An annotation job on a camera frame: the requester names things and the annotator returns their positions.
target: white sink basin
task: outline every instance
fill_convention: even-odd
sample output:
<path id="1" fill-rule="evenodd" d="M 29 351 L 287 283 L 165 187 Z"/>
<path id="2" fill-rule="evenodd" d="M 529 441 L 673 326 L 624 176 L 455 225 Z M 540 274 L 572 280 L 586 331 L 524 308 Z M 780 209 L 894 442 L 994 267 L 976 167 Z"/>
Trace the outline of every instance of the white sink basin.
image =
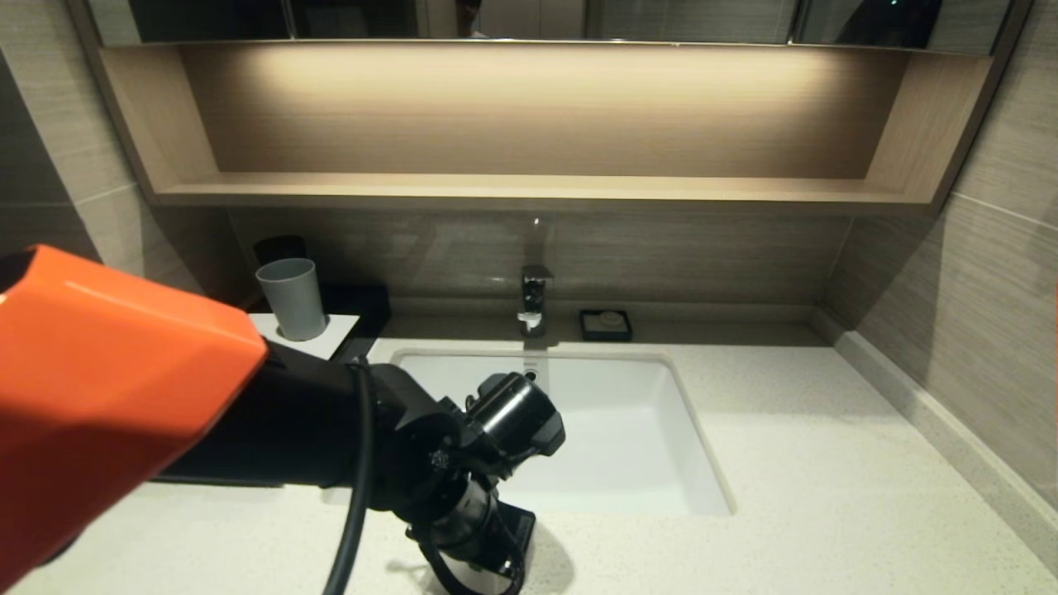
<path id="1" fill-rule="evenodd" d="M 562 413 L 566 443 L 499 485 L 534 511 L 728 516 L 705 439 L 672 371 L 658 360 L 401 351 L 434 398 L 460 407 L 495 373 L 530 372 Z"/>

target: quartz countertop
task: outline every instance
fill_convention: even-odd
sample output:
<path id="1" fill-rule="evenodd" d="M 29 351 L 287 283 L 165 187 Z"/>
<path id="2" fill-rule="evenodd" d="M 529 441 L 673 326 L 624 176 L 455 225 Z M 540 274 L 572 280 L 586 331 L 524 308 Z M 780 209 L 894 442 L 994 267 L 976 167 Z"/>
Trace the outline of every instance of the quartz countertop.
<path id="1" fill-rule="evenodd" d="M 402 349 L 522 350 L 507 330 L 489 328 L 398 319 L 371 361 Z M 537 512 L 523 593 L 1058 593 L 1058 580 L 981 497 L 807 327 L 658 324 L 637 332 L 634 344 L 598 344 L 563 340 L 571 335 L 560 329 L 548 348 L 668 359 L 734 513 Z M 146 484 L 11 593 L 318 593 L 345 512 L 311 487 Z M 403 523 L 373 511 L 348 592 L 443 593 Z"/>

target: soap dish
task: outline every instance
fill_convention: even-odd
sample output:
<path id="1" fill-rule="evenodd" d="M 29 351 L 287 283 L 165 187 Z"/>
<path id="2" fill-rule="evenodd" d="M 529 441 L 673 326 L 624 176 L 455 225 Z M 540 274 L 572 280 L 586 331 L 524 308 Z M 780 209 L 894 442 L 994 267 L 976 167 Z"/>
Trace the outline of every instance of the soap dish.
<path id="1" fill-rule="evenodd" d="M 624 310 L 581 310 L 585 341 L 632 341 L 632 322 Z"/>

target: orange robot arm cover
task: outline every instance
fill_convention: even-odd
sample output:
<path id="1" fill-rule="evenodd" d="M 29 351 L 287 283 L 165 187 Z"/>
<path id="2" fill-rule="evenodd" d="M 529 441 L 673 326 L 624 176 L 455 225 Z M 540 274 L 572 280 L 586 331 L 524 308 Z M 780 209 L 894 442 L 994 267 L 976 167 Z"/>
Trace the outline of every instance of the orange robot arm cover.
<path id="1" fill-rule="evenodd" d="M 45 246 L 0 259 L 0 592 L 191 448 L 266 350 L 201 295 Z"/>

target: chrome faucet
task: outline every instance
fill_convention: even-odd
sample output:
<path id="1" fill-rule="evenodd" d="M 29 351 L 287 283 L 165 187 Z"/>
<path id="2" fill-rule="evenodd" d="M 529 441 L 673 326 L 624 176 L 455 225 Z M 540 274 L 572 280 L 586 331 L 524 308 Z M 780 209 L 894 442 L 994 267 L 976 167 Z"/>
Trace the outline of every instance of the chrome faucet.
<path id="1" fill-rule="evenodd" d="M 522 311 L 518 312 L 518 320 L 523 337 L 544 336 L 544 287 L 552 278 L 554 275 L 543 265 L 522 267 Z"/>

